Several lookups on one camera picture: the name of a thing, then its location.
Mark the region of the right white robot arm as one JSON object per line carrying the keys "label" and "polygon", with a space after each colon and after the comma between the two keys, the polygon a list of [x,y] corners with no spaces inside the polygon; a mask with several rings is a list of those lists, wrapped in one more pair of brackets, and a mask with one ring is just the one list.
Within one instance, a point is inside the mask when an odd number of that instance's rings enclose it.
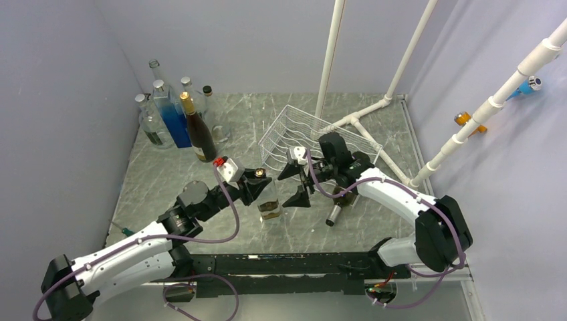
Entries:
{"label": "right white robot arm", "polygon": [[423,263],[441,277],[465,265],[465,250],[473,238],[458,202],[445,195],[420,193],[384,174],[363,152],[351,152],[336,132],[319,140],[322,156],[314,157],[304,146],[289,147],[287,163],[278,180],[299,176],[296,194],[284,207],[310,207],[315,191],[339,199],[348,193],[384,205],[409,223],[414,232],[404,238],[385,238],[369,252],[368,268],[383,278],[397,265]]}

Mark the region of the clear bottle with silver cap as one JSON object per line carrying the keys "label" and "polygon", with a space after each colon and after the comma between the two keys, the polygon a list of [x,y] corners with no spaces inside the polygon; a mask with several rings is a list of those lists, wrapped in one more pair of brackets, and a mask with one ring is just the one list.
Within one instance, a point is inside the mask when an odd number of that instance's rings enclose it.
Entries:
{"label": "clear bottle with silver cap", "polygon": [[205,117],[207,115],[207,105],[204,94],[198,91],[196,87],[194,87],[191,78],[188,76],[184,76],[181,78],[181,85],[184,91],[188,92],[189,95],[191,96],[193,105],[195,106],[195,110],[199,113],[201,118],[205,120]]}

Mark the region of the blue plastic bottle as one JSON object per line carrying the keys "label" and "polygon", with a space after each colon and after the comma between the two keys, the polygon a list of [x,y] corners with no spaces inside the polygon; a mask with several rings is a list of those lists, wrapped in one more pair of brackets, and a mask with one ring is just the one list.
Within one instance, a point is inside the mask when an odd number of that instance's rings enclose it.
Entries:
{"label": "blue plastic bottle", "polygon": [[177,148],[192,147],[187,120],[181,103],[171,85],[163,80],[153,82],[153,101]]}

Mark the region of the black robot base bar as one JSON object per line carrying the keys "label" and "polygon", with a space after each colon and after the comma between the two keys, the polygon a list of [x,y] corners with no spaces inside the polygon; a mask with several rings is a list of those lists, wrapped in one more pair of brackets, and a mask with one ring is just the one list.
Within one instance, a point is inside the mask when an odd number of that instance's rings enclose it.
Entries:
{"label": "black robot base bar", "polygon": [[295,294],[340,292],[363,295],[373,281],[407,280],[404,265],[388,267],[365,251],[330,253],[183,254],[164,282],[197,276],[196,296],[214,298],[237,292]]}

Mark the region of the tall clear glass bottle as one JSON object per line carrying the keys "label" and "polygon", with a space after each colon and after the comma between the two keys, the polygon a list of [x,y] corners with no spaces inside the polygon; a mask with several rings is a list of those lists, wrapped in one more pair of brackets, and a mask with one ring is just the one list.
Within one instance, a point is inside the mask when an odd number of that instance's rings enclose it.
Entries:
{"label": "tall clear glass bottle", "polygon": [[154,79],[162,80],[164,83],[166,83],[166,78],[164,77],[159,61],[157,59],[152,59],[148,62],[148,65],[152,71]]}

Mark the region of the clear bottle with orange label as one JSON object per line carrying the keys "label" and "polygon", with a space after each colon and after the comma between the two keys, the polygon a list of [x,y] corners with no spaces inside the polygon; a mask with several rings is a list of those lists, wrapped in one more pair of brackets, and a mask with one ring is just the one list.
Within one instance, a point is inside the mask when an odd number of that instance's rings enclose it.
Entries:
{"label": "clear bottle with orange label", "polygon": [[205,123],[211,131],[211,136],[215,144],[227,142],[231,137],[231,127],[227,118],[225,107],[221,105],[218,97],[213,94],[211,86],[203,87],[205,96]]}

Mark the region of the green bottle with silver foil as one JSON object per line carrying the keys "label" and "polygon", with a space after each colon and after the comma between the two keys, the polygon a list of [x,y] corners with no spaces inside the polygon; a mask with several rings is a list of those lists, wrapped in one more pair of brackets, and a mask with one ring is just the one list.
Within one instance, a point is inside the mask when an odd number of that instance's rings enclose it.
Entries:
{"label": "green bottle with silver foil", "polygon": [[332,200],[333,200],[333,207],[331,208],[331,211],[329,212],[325,220],[325,224],[329,227],[333,227],[336,224],[341,212],[345,208],[349,206],[354,206],[356,204],[358,200],[358,195],[356,195],[352,191],[349,191],[343,196],[338,198],[333,198]]}

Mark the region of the bottle with black cap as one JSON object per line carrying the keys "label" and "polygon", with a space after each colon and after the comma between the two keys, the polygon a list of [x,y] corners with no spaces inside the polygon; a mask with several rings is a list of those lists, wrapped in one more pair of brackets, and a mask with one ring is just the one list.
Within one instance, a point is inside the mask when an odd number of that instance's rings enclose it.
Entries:
{"label": "bottle with black cap", "polygon": [[[267,176],[266,170],[263,168],[256,169],[255,176],[257,178],[269,178]],[[283,213],[282,207],[279,203],[275,181],[272,178],[270,179],[271,181],[267,184],[267,186],[263,189],[263,191],[255,201],[260,214],[261,222],[275,220],[279,218]]]}

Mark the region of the dark bottle with gold foil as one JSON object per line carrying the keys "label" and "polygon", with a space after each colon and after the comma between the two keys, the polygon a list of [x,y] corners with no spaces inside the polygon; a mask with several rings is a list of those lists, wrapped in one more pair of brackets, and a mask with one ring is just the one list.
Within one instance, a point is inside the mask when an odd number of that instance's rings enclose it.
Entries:
{"label": "dark bottle with gold foil", "polygon": [[180,94],[180,101],[185,112],[187,130],[193,151],[200,161],[204,163],[213,161],[217,156],[217,151],[210,130],[197,113],[188,92]]}

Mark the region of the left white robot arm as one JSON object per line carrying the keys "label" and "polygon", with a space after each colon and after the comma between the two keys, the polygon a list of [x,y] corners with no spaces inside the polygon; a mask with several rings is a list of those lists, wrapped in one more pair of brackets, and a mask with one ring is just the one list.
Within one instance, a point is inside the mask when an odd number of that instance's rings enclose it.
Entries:
{"label": "left white robot arm", "polygon": [[253,172],[246,172],[236,186],[222,182],[209,189],[202,181],[191,181],[172,207],[134,235],[84,257],[56,257],[42,281],[33,319],[39,320],[39,308],[46,304],[52,320],[83,320],[97,303],[146,282],[187,279],[194,267],[185,244],[200,242],[200,223],[236,200],[249,206],[272,182]]}

